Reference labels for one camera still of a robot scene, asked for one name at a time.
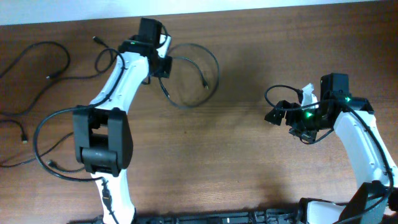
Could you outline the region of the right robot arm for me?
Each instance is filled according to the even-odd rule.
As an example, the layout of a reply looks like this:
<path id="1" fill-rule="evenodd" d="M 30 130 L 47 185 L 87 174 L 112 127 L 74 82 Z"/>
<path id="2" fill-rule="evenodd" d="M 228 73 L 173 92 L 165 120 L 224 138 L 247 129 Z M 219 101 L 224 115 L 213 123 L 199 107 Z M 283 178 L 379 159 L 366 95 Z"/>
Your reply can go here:
<path id="1" fill-rule="evenodd" d="M 289 133 L 306 145 L 335 133 L 351 163 L 358 189 L 351 200 L 338 204 L 301 198 L 298 208 L 268 209 L 266 223 L 382 223 L 386 208 L 397 210 L 397 165 L 379 134 L 374 109 L 366 98 L 349 91 L 347 74 L 331 73 L 320 79 L 320 96 L 313 84 L 298 89 L 297 103 L 281 100 L 272 105 L 265 121 L 289 126 Z"/>

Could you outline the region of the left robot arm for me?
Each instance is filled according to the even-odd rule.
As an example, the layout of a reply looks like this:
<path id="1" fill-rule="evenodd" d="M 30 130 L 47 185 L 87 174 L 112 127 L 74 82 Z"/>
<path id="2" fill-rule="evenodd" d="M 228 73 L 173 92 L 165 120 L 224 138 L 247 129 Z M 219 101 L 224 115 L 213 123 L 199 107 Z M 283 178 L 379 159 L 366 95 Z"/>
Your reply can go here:
<path id="1" fill-rule="evenodd" d="M 115 50 L 115 66 L 87 108 L 73 112 L 75 155 L 96 184 L 103 207 L 102 223 L 133 223 L 127 168 L 133 140 L 127 114 L 149 76 L 170 71 L 171 37 L 155 19 L 142 18 L 139 32 Z"/>

